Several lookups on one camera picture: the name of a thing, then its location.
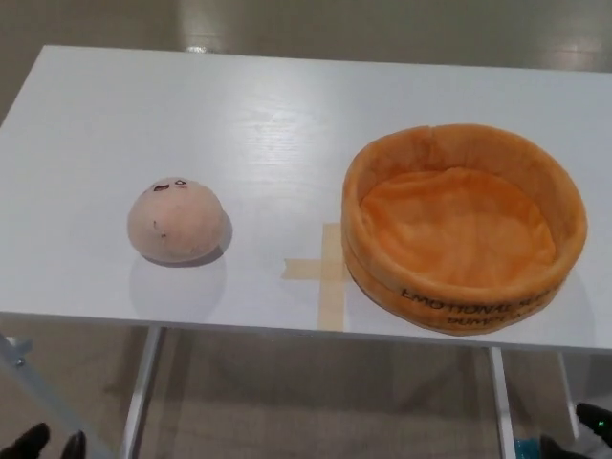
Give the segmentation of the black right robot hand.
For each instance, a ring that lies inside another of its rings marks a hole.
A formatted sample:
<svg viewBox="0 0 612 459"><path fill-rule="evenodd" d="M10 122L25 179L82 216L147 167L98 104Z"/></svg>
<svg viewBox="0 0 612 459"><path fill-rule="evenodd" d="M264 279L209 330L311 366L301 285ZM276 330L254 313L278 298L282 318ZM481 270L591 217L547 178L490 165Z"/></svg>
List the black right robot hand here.
<svg viewBox="0 0 612 459"><path fill-rule="evenodd" d="M550 436L541 435L539 438L541 458L611 457L611 411L593 404L579 403L576 405L576 416L579 423L587 428L587 433L580 435L570 449L563 448Z"/></svg>

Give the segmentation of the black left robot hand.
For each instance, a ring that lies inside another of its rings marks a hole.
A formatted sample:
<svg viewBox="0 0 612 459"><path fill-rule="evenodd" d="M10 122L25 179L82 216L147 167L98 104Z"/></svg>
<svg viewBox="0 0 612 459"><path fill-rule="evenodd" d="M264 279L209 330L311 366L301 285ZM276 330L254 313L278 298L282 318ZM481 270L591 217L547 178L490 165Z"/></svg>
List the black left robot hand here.
<svg viewBox="0 0 612 459"><path fill-rule="evenodd" d="M37 459L51 439L47 424L39 423L21 434L8 447L1 449L1 459ZM70 436L65 444L60 459L85 459L87 439L83 431Z"/></svg>

